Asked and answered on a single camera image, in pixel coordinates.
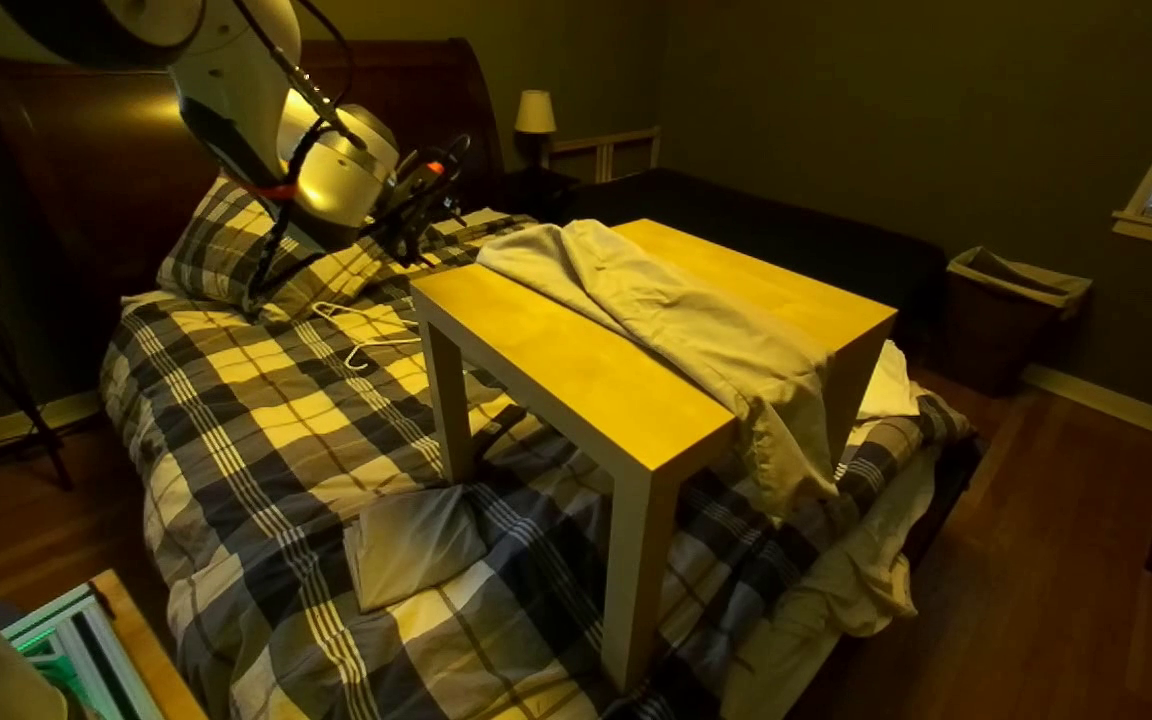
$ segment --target green wall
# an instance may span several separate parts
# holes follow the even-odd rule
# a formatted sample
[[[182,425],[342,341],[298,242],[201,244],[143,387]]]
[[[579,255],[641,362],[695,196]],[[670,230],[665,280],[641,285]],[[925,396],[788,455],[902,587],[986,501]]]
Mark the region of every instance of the green wall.
[[[665,166],[1090,278],[1053,366],[1152,401],[1152,244],[1107,231],[1152,161],[1152,5],[666,0],[659,67]]]
[[[554,97],[565,138],[642,128],[654,114],[659,7],[665,0],[318,0],[356,42],[438,42],[467,36],[511,161],[516,91],[545,85]],[[36,216],[15,192],[0,151],[0,278],[3,325],[36,396],[97,387],[91,352],[68,315],[79,305],[62,274],[33,231]]]

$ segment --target bed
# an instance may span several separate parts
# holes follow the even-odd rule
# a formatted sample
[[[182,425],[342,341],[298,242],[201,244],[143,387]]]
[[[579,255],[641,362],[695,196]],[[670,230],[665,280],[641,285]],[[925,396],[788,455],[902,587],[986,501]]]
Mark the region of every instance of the bed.
[[[461,196],[493,206],[498,143],[471,50],[368,42],[349,55],[312,44],[302,63],[322,90],[351,77],[407,150],[467,132]],[[106,336],[102,410],[143,476],[176,665],[210,715],[784,715],[844,629],[912,613],[906,561],[974,463],[967,425],[933,394],[916,417],[860,422],[834,495],[790,523],[695,476],[659,654],[614,694],[597,654],[609,494],[589,455],[467,374],[478,476],[438,481],[407,278],[475,249],[381,274],[368,249],[317,255],[287,291],[241,308],[261,214],[176,122],[143,114],[167,91],[154,71],[0,61],[0,142]],[[465,529],[394,523],[412,495],[471,529],[471,552],[421,583],[407,552],[465,548]],[[361,595],[351,534],[404,535],[381,601]]]

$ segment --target checkered blanket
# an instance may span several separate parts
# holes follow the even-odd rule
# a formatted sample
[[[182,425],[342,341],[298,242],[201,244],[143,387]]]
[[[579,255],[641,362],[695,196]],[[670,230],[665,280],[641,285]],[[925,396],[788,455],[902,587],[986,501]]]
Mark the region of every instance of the checkered blanket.
[[[770,529],[731,485],[684,485],[652,675],[599,667],[605,476],[471,377],[493,435],[465,505],[483,555],[361,613],[342,523],[438,485],[421,336],[398,285],[349,315],[255,329],[171,291],[128,302],[102,403],[143,476],[179,674],[210,715],[715,715],[744,632],[877,494],[960,422],[852,433],[838,501]]]

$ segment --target beige cloth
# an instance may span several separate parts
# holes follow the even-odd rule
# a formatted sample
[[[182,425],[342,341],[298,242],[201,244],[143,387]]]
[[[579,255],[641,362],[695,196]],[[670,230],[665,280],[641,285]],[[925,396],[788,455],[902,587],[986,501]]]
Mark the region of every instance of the beige cloth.
[[[498,237],[478,265],[636,341],[720,401],[740,422],[748,495],[770,521],[834,494],[825,352],[790,329],[726,305],[597,219]]]

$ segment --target hardwood floor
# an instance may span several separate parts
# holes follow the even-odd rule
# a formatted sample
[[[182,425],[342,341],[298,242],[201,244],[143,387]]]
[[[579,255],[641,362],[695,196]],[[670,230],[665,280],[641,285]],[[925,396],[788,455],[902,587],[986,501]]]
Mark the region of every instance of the hardwood floor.
[[[1152,435],[1055,396],[933,379],[986,455],[926,552],[918,616],[838,654],[790,720],[1152,715]],[[133,535],[134,476],[102,425],[47,455],[0,455],[0,603],[33,609],[115,569],[158,621]]]

